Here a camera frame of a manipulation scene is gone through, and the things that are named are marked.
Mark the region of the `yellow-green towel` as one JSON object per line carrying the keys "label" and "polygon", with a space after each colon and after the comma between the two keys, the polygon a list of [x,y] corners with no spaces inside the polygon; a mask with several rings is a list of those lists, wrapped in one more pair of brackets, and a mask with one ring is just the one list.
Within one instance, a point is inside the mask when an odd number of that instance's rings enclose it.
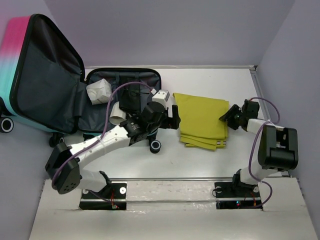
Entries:
{"label": "yellow-green towel", "polygon": [[227,145],[228,127],[219,120],[229,109],[223,99],[173,94],[181,119],[179,141],[187,148],[215,151]]}

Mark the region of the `white ceramic mug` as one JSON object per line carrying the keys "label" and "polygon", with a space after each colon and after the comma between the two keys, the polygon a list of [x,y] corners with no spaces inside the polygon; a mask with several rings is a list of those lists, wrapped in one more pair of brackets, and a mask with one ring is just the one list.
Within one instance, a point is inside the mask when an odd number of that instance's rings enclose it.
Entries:
{"label": "white ceramic mug", "polygon": [[116,102],[111,110],[109,116],[109,122],[115,126],[119,125],[121,122],[125,121],[127,113],[120,109],[120,103]]}

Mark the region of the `white plastic bag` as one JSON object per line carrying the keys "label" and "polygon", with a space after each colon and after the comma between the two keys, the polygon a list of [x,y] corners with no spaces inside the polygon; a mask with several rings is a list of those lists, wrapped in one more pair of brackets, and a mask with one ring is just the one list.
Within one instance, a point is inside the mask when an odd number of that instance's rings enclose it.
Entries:
{"label": "white plastic bag", "polygon": [[89,84],[86,87],[86,92],[92,105],[106,104],[112,99],[112,86],[104,78]]}

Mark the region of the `pink and teal kids suitcase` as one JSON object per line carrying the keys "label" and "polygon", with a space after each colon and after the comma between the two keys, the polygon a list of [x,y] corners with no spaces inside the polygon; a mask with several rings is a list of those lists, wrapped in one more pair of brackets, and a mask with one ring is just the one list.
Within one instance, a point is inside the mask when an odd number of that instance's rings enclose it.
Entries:
{"label": "pink and teal kids suitcase", "polygon": [[140,84],[160,90],[160,74],[149,68],[96,68],[85,72],[82,58],[43,14],[11,18],[0,45],[0,131],[10,133],[20,122],[51,132],[54,147],[66,135],[100,135],[113,124],[110,104],[92,105],[86,87],[101,79],[111,84],[113,102],[119,91]]}

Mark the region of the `black cloth pouch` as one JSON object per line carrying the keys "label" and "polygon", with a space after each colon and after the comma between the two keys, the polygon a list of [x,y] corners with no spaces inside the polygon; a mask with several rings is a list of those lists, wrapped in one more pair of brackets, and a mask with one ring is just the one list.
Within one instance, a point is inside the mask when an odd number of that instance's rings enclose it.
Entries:
{"label": "black cloth pouch", "polygon": [[150,88],[142,84],[130,84],[119,90],[119,108],[131,115],[141,112],[142,95],[149,94]]}

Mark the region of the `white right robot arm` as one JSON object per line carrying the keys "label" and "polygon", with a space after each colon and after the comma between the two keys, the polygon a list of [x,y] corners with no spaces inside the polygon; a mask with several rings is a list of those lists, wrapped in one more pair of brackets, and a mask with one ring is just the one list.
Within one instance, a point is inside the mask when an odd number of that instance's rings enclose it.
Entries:
{"label": "white right robot arm", "polygon": [[212,191],[217,198],[243,198],[253,193],[259,183],[272,174],[294,170],[299,162],[298,132],[260,119],[259,98],[246,99],[242,106],[234,104],[219,120],[233,130],[242,128],[255,135],[248,166],[239,169],[231,182],[216,182]]}

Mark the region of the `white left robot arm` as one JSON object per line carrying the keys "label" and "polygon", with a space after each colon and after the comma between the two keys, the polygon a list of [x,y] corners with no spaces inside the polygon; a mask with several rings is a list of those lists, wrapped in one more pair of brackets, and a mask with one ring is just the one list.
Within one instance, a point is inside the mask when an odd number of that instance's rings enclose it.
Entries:
{"label": "white left robot arm", "polygon": [[45,165],[51,187],[60,195],[75,189],[94,192],[104,198],[110,194],[112,182],[103,171],[85,167],[106,154],[146,140],[158,129],[177,130],[180,126],[179,109],[172,105],[172,116],[161,103],[147,103],[140,114],[127,117],[113,129],[80,143],[57,144]]}

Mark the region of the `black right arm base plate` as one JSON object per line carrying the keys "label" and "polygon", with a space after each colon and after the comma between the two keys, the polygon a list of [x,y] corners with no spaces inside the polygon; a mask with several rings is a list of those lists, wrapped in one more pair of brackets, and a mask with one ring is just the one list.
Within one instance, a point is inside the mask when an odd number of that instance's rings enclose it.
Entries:
{"label": "black right arm base plate", "polygon": [[211,192],[216,199],[217,210],[262,209],[259,191],[245,187],[236,187],[231,181],[214,183]]}

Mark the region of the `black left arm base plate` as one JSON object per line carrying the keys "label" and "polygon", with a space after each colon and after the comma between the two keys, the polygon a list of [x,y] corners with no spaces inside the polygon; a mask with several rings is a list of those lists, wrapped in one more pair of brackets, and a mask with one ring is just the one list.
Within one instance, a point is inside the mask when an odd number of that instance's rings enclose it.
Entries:
{"label": "black left arm base plate", "polygon": [[84,189],[79,208],[90,211],[125,211],[127,209],[127,182],[113,181],[105,191],[94,192]]}

